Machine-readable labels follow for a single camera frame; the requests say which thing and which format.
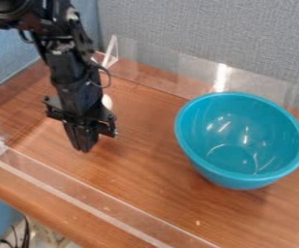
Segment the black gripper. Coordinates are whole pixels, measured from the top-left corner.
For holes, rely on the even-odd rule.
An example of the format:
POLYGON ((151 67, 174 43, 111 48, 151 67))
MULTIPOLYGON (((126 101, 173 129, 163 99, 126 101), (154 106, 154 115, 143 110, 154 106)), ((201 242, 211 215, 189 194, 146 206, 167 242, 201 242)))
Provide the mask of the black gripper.
POLYGON ((99 135, 113 138, 117 135, 117 117, 102 104, 103 88, 87 76, 51 77, 51 83, 58 94, 43 98, 47 116, 63 122, 73 147, 89 152, 99 135))

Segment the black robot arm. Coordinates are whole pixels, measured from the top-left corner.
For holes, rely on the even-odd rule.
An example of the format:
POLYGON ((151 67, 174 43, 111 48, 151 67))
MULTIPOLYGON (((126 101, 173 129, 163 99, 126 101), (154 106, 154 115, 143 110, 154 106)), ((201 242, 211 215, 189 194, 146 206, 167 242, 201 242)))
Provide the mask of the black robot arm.
POLYGON ((43 98, 46 114, 63 122, 73 147, 89 152, 99 136, 117 135, 117 116, 103 104, 94 44, 70 0, 0 0, 0 29, 15 29, 34 44, 51 72, 55 96, 43 98))

